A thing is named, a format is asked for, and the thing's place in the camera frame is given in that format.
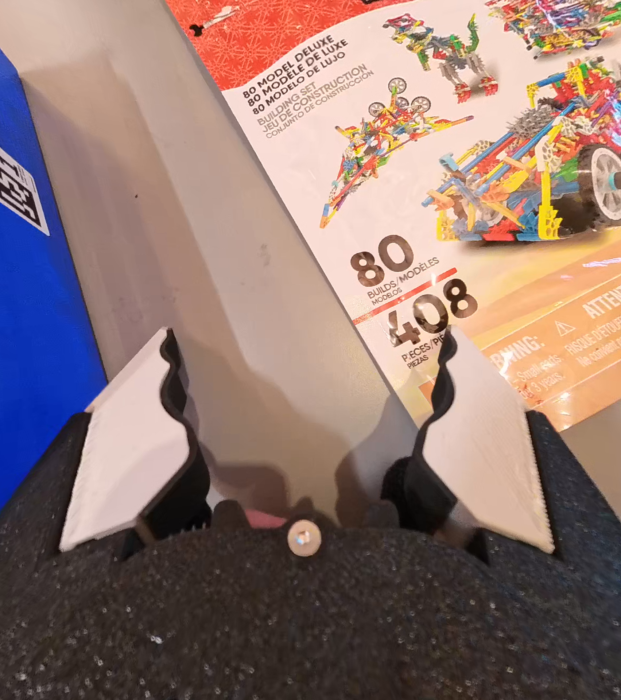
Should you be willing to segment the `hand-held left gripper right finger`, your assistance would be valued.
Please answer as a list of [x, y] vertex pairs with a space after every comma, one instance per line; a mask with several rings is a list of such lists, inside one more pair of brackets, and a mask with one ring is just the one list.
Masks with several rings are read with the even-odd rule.
[[525, 402], [455, 326], [440, 346], [431, 404], [411, 455], [384, 478], [401, 525], [461, 547], [489, 530], [552, 554]]

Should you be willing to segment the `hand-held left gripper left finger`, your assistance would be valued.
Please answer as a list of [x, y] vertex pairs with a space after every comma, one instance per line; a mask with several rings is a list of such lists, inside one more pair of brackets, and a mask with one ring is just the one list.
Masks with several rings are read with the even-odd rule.
[[144, 544], [210, 520], [210, 473], [184, 416], [182, 357], [160, 328], [86, 409], [60, 551], [134, 531]]

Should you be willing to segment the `blue plastic bin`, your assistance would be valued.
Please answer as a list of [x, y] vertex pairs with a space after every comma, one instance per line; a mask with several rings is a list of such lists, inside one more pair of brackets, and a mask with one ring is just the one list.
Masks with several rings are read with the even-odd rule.
[[0, 510], [105, 384], [23, 83], [0, 48]]

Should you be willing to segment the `printed toy packaging bag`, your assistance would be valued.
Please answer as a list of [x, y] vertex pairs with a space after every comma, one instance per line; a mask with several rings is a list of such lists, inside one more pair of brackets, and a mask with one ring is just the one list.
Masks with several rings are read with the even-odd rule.
[[621, 1], [167, 1], [417, 424], [460, 328], [566, 429], [621, 399]]

